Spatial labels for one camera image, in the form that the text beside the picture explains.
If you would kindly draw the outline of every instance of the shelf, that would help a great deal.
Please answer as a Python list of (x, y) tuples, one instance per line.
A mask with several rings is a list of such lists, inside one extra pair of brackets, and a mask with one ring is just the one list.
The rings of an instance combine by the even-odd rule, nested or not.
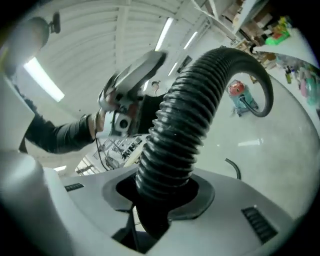
[(293, 29), (290, 34), (290, 37), (278, 45), (257, 46), (254, 48), (254, 50), (257, 52), (288, 55), (308, 62), (319, 68), (317, 59), (315, 58), (307, 40), (303, 37), (303, 35), (297, 29)]
[(310, 106), (307, 103), (307, 99), (302, 96), (299, 87), (298, 81), (292, 79), (290, 84), (287, 83), (287, 79), (285, 76), (285, 71), (282, 68), (274, 67), (272, 69), (266, 70), (270, 76), (276, 79), (280, 84), (282, 84), (292, 95), (296, 98), (296, 100), (303, 107), (307, 115), (310, 117), (318, 136), (320, 137), (320, 119), (316, 111), (315, 106)]
[(239, 20), (234, 25), (233, 33), (237, 33), (241, 26), (256, 16), (258, 12), (262, 10), (269, 0), (245, 0), (242, 5), (242, 11), (239, 16)]

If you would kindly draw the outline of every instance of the black corrugated hose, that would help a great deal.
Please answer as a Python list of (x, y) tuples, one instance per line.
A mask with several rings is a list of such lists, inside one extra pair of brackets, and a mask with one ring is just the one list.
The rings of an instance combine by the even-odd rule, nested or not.
[(165, 207), (188, 183), (199, 154), (197, 146), (203, 144), (227, 83), (241, 72), (262, 86), (265, 106), (256, 116), (265, 117), (273, 106), (272, 84), (249, 54), (221, 47), (181, 72), (160, 104), (140, 157), (136, 188), (144, 200)]

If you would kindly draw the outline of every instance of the white floor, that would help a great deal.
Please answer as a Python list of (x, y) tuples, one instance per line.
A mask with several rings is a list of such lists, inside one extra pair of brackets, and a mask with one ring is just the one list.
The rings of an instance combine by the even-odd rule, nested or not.
[[(258, 105), (264, 105), (259, 84), (252, 84), (247, 74), (235, 78), (249, 85)], [(250, 112), (232, 115), (234, 105), (223, 95), (195, 166), (236, 177), (225, 162), (229, 158), (245, 183), (297, 218), (306, 212), (319, 185), (319, 137), (296, 99), (276, 80), (272, 84), (274, 105), (264, 118)]]

